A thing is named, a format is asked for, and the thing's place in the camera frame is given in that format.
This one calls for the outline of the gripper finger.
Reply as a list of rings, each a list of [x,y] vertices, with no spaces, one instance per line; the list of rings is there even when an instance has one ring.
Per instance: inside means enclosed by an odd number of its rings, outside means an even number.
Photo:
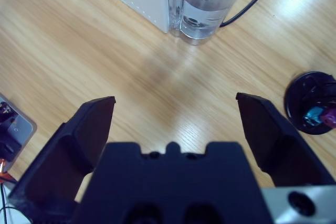
[[[70,223],[84,177],[107,142],[114,97],[84,103],[35,157],[8,200],[33,223]]]
[[[236,95],[245,138],[276,187],[328,185],[330,173],[293,125],[267,99]]]

